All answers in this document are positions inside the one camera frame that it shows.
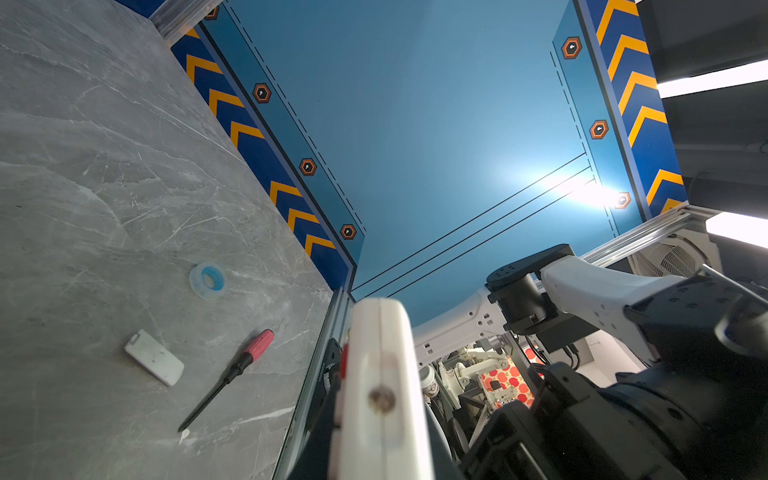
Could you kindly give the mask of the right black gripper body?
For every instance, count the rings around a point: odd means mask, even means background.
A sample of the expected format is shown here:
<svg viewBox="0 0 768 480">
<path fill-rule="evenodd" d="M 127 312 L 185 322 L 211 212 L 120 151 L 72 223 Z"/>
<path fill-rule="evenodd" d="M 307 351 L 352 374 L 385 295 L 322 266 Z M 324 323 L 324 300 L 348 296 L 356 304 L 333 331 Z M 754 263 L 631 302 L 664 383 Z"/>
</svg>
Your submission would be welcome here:
<svg viewBox="0 0 768 480">
<path fill-rule="evenodd" d="M 459 465 L 466 479 L 572 479 L 545 426 L 520 401 L 492 414 Z"/>
</svg>

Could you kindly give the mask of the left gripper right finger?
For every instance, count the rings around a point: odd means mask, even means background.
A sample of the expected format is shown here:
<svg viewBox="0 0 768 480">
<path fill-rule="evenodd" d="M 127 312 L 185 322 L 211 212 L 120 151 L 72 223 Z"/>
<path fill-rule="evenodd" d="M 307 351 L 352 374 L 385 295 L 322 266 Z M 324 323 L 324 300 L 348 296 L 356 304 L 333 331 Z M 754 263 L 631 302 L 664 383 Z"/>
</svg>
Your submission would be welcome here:
<svg viewBox="0 0 768 480">
<path fill-rule="evenodd" d="M 464 477 L 452 460 L 447 439 L 437 422 L 436 416 L 429 406 L 425 407 L 425 412 L 435 479 L 463 480 Z"/>
</svg>

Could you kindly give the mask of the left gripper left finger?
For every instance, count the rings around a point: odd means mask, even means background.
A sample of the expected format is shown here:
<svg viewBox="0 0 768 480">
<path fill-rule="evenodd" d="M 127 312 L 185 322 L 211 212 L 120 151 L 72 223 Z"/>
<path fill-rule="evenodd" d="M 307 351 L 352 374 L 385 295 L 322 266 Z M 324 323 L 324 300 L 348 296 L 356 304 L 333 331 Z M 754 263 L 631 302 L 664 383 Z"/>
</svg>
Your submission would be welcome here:
<svg viewBox="0 0 768 480">
<path fill-rule="evenodd" d="M 302 448 L 288 479 L 327 479 L 343 349 L 329 341 L 310 397 Z"/>
</svg>

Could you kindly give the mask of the white remote control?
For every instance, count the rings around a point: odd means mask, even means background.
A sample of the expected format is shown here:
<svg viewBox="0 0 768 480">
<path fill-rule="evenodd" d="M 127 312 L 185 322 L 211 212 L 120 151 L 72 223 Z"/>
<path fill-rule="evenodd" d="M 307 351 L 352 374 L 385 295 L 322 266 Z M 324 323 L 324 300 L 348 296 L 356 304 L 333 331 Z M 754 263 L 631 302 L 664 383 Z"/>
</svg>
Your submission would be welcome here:
<svg viewBox="0 0 768 480">
<path fill-rule="evenodd" d="M 327 477 L 435 477 L 411 325 L 397 300 L 366 298 L 351 310 Z"/>
</svg>

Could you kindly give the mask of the white battery cover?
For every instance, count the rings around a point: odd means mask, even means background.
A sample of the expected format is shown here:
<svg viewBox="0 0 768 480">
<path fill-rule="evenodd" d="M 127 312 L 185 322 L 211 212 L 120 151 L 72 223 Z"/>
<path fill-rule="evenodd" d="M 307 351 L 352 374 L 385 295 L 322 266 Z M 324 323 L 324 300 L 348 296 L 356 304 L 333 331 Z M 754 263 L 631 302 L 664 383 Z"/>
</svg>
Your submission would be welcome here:
<svg viewBox="0 0 768 480">
<path fill-rule="evenodd" d="M 183 362 L 144 330 L 127 341 L 124 351 L 168 387 L 176 385 L 184 372 Z"/>
</svg>

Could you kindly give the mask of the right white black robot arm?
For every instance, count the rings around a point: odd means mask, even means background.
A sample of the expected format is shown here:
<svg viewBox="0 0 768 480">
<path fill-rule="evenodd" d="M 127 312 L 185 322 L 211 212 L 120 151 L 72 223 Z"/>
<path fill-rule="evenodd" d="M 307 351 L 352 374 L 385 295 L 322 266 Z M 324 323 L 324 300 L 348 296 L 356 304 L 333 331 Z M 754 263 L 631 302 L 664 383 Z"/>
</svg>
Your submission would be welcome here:
<svg viewBox="0 0 768 480">
<path fill-rule="evenodd" d="M 638 276 L 557 245 L 500 267 L 418 325 L 416 355 L 461 388 L 501 353 L 530 400 L 484 404 L 474 433 L 446 429 L 456 479 L 763 479 L 767 475 L 767 290 L 702 265 Z"/>
</svg>

